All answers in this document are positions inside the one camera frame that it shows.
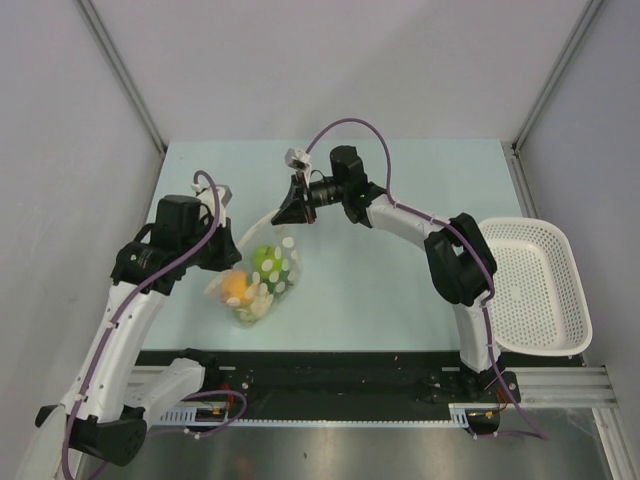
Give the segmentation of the orange fake fruit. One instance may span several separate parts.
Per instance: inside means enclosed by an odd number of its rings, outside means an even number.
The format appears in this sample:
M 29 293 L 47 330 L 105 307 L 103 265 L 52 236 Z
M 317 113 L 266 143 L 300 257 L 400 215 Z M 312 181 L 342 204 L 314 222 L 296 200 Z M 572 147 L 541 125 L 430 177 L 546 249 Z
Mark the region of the orange fake fruit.
M 248 275 L 242 270 L 233 270 L 228 273 L 220 284 L 220 299 L 231 307 L 244 306 L 249 299 L 246 297 L 249 285 Z

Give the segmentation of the green fake apple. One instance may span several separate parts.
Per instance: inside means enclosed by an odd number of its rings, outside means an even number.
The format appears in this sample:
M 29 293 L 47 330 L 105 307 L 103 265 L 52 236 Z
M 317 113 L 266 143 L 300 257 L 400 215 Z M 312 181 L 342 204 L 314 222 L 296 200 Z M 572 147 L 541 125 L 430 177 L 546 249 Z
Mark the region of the green fake apple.
M 253 268 L 262 277 L 268 277 L 273 272 L 280 272 L 282 270 L 282 262 L 281 248 L 270 245 L 257 247 L 251 257 Z

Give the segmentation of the clear polka dot zip bag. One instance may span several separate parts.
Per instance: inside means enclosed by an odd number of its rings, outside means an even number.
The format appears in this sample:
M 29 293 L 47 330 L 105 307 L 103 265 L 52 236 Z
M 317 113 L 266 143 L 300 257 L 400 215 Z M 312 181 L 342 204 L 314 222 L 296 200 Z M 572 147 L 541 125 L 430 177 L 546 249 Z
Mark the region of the clear polka dot zip bag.
M 271 224 L 271 218 L 275 213 L 275 211 L 267 213 L 244 233 L 236 244 L 242 254 L 242 260 L 232 269 L 219 273 L 204 290 L 206 297 L 218 301 L 244 327 L 250 327 L 272 313 L 290 295 L 302 274 L 300 242 L 295 238 L 292 226 Z M 297 283 L 282 296 L 275 297 L 271 294 L 265 283 L 266 277 L 262 277 L 252 266 L 252 254 L 257 247 L 262 245 L 281 248 L 283 270 L 299 270 Z M 220 299 L 220 284 L 224 277 L 233 270 L 242 270 L 248 275 L 249 288 L 246 297 L 249 301 L 244 306 L 231 307 Z

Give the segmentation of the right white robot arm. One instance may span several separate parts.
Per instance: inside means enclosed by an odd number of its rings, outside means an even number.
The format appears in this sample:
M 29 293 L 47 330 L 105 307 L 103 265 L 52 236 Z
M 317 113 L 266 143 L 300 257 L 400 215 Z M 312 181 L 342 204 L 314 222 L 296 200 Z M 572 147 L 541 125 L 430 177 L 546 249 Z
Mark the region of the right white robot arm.
M 488 302 L 495 295 L 497 262 L 476 220 L 465 213 L 441 220 L 394 202 L 387 189 L 368 179 L 355 147 L 330 152 L 331 175 L 311 179 L 310 155 L 289 149 L 285 163 L 294 170 L 290 188 L 272 225 L 312 224 L 317 210 L 340 204 L 354 224 L 386 231 L 426 254 L 432 284 L 454 309 L 463 393 L 484 401 L 497 389 L 498 347 L 490 332 Z

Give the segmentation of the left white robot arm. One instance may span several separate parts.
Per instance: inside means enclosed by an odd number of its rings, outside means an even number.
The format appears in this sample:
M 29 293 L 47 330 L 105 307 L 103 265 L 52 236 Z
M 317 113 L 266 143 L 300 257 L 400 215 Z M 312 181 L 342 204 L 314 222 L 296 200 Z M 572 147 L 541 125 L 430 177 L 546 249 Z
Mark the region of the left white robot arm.
M 241 259 L 225 207 L 227 187 L 197 187 L 193 196 L 160 199 L 154 222 L 117 254 L 103 319 L 69 391 L 40 408 L 36 425 L 63 426 L 60 471 L 73 478 L 71 451 L 125 466 L 149 429 L 183 400 L 235 397 L 213 355 L 186 349 L 155 379 L 128 395 L 129 375 L 151 324 L 191 267 L 223 272 Z

